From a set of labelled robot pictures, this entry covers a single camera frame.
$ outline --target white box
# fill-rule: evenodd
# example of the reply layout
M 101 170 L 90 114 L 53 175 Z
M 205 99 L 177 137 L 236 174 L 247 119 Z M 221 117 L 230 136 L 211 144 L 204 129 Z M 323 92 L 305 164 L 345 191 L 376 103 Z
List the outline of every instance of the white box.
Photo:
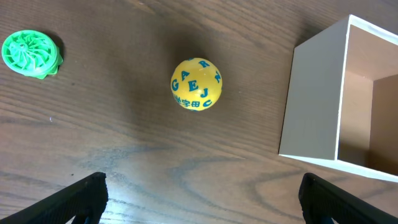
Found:
M 279 155 L 398 182 L 398 36 L 350 15 L 296 47 Z

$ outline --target open box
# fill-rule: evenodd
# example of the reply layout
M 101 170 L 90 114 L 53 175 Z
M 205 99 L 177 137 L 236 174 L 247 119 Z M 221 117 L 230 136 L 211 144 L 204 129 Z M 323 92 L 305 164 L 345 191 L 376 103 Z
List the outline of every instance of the open box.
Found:
M 296 47 L 279 154 L 398 182 L 398 36 L 350 15 Z

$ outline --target brown wood tabletop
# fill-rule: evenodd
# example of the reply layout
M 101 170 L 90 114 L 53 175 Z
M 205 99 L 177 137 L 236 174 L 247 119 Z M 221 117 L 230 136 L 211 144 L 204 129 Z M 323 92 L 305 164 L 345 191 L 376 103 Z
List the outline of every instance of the brown wood tabletop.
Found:
M 294 47 L 348 14 L 398 33 L 396 0 L 1 0 L 0 43 L 39 30 L 64 63 L 0 60 L 0 218 L 96 171 L 102 223 L 303 223 L 306 172 L 398 216 L 398 184 L 277 155 Z M 197 113 L 170 91 L 189 57 L 223 76 Z

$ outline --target green spiral gear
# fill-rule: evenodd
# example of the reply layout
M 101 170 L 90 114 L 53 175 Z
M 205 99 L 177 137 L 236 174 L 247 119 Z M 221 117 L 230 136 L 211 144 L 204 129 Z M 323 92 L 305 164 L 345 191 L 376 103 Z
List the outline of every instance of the green spiral gear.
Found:
M 7 37 L 1 56 L 13 71 L 39 79 L 56 74 L 63 62 L 52 39 L 34 30 L 21 30 Z

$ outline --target ball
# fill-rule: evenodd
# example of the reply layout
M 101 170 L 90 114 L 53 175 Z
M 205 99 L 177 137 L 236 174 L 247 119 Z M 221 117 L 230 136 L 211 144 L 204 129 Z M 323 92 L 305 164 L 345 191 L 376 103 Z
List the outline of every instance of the ball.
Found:
M 223 79 L 217 67 L 208 60 L 190 58 L 177 66 L 170 85 L 179 105 L 201 111 L 217 102 L 223 88 Z

